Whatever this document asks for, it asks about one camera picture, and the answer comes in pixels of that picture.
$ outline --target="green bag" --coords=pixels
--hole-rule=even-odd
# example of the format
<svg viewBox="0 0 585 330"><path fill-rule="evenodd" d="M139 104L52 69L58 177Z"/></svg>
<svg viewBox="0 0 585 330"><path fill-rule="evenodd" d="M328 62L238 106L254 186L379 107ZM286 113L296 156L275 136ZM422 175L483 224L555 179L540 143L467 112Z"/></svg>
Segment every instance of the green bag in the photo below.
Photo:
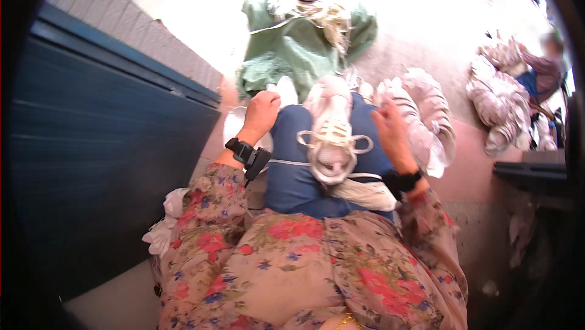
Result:
<svg viewBox="0 0 585 330"><path fill-rule="evenodd" d="M242 12L248 17L250 31L275 26L278 22L268 13L268 0L246 0ZM376 39L376 16L362 5L351 11L352 29L347 63L353 62ZM322 28L315 27L305 17L287 24L252 34L238 77L238 91L253 96L276 84L284 75L292 78L299 102L302 103L311 87L324 75L334 75L343 69L339 51L327 41Z"/></svg>

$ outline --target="wrist-mounted device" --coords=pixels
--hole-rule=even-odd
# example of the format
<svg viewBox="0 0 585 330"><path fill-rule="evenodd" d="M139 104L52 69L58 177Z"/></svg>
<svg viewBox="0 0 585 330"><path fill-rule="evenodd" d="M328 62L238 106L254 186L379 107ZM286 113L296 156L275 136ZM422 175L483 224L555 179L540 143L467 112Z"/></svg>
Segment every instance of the wrist-mounted device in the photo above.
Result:
<svg viewBox="0 0 585 330"><path fill-rule="evenodd" d="M413 190L421 179L422 172L420 169L414 174L399 174L393 169L391 172L382 175L382 182L400 202L402 201L402 193L408 193Z"/></svg>
<svg viewBox="0 0 585 330"><path fill-rule="evenodd" d="M263 167L266 166L268 160L272 157L272 153L263 148L254 148L250 144L240 141L237 137L232 137L227 144L226 149L233 151L233 158L244 164L246 169L245 177L248 180L246 186L254 180Z"/></svg>

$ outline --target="concrete floor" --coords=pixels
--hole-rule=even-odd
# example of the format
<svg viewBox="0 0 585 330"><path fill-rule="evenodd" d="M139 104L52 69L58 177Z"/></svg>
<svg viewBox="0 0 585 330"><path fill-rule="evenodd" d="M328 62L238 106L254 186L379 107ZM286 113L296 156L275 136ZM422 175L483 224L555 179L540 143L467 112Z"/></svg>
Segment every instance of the concrete floor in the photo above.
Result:
<svg viewBox="0 0 585 330"><path fill-rule="evenodd" d="M240 12L244 0L133 0L227 78L241 64L247 24ZM356 0L334 0L342 5ZM449 214L461 226L459 255L470 282L470 328L489 326L514 303L513 276L508 270L508 210L501 182L491 175L495 159L483 152L486 127L465 94L469 63L489 29L516 33L539 52L539 35L548 22L531 0L358 0L376 9L377 41L355 63L372 85L420 67L443 88L457 133L456 160L442 179L431 184ZM203 151L209 162L221 150L220 121ZM511 148L498 160L520 161ZM498 297L480 288L493 280Z"/></svg>

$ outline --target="floral sleeve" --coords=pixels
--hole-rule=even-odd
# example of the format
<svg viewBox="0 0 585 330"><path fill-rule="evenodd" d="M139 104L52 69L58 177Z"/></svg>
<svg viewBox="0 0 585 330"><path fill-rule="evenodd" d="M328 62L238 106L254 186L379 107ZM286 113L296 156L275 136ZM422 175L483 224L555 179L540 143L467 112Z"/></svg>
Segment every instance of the floral sleeve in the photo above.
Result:
<svg viewBox="0 0 585 330"><path fill-rule="evenodd" d="M160 329L177 324L211 289L244 231L239 225L246 213L244 173L227 165L210 164L183 201L171 249L162 258L163 294Z"/></svg>
<svg viewBox="0 0 585 330"><path fill-rule="evenodd" d="M399 215L406 244L429 269L439 291L456 303L466 303L467 280L457 255L459 227L443 210L435 193L428 189L411 199Z"/></svg>

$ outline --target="floral dress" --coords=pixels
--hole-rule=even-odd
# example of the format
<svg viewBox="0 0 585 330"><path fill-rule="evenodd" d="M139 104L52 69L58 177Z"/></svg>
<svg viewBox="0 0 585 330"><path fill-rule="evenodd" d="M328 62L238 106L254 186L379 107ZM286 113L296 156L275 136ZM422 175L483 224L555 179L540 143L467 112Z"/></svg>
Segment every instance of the floral dress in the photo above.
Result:
<svg viewBox="0 0 585 330"><path fill-rule="evenodd" d="M465 329L458 227L430 190L402 231L369 211L315 219L269 209L245 230L243 172L211 164L163 257L160 329L318 329L351 311L369 329Z"/></svg>

